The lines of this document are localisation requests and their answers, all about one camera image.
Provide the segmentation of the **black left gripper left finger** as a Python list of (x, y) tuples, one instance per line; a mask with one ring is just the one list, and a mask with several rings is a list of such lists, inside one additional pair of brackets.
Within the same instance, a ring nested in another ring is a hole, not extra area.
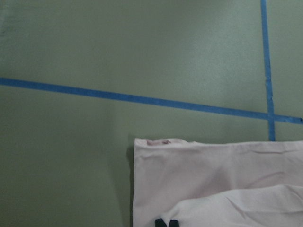
[(166, 223), (162, 219), (155, 220), (155, 227), (166, 227)]

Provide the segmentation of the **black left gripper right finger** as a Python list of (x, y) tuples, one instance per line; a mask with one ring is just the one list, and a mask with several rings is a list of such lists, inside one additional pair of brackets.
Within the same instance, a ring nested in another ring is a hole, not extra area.
[(170, 220), (169, 227), (179, 227), (179, 221), (178, 220)]

